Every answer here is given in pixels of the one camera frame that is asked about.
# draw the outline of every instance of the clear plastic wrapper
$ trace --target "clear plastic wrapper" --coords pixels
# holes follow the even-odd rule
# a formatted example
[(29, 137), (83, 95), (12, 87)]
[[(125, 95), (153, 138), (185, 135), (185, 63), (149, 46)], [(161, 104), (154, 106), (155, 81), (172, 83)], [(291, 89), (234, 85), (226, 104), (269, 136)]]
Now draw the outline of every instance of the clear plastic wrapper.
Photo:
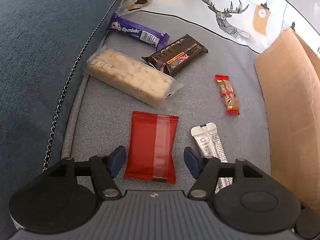
[(174, 78), (105, 46), (88, 59), (85, 74), (165, 111), (172, 110), (167, 97), (182, 87)]

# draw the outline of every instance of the logo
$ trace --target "logo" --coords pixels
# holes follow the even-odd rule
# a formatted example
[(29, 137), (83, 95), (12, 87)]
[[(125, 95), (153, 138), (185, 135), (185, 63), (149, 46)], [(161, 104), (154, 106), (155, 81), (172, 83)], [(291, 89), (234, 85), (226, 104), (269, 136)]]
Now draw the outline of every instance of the logo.
[(137, 30), (137, 29), (127, 29), (127, 28), (125, 28), (125, 27), (123, 27), (122, 29), (121, 29), (121, 31), (122, 32), (125, 32), (125, 33), (127, 33), (127, 32), (129, 32), (129, 33), (139, 33), (140, 32), (140, 30)]
[(121, 30), (120, 23), (118, 23), (118, 22), (113, 22), (113, 23), (111, 24), (111, 28), (120, 31), (120, 30)]
[(151, 194), (150, 194), (150, 197), (156, 198), (156, 197), (159, 197), (159, 194), (156, 193), (156, 192), (154, 192), (154, 193), (151, 193)]
[(204, 149), (205, 153), (209, 152), (209, 147), (208, 146), (204, 147), (203, 149)]

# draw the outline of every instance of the red plastic package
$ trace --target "red plastic package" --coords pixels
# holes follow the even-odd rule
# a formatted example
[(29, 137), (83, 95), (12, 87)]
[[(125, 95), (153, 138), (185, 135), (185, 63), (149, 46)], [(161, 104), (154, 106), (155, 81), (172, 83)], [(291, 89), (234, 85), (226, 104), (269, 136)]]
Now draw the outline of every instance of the red plastic package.
[(176, 183), (171, 151), (178, 120), (178, 116), (132, 112), (124, 177)]

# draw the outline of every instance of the brown wrapper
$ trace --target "brown wrapper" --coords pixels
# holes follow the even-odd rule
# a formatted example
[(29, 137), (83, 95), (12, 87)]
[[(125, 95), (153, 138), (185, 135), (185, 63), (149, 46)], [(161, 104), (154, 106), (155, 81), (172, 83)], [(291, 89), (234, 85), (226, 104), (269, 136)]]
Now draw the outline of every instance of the brown wrapper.
[(173, 76), (191, 60), (203, 53), (208, 53), (207, 48), (186, 34), (151, 56), (142, 58), (150, 66)]
[(227, 108), (227, 113), (240, 114), (239, 102), (229, 81), (229, 76), (215, 75), (215, 79), (220, 86), (221, 96)]

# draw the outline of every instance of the white snack packet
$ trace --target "white snack packet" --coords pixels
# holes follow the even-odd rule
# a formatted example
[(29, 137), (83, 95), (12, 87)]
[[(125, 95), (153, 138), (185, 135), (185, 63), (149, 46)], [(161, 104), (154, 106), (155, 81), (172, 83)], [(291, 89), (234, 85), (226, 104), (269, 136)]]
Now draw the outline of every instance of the white snack packet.
[[(224, 150), (221, 145), (220, 137), (218, 135), (217, 126), (213, 122), (204, 125), (196, 126), (191, 129), (191, 135), (195, 138), (199, 147), (200, 154), (203, 157), (219, 158), (222, 162), (228, 162)], [(216, 142), (219, 143), (219, 152), (216, 148)], [(232, 178), (219, 178), (216, 193), (232, 184)]]

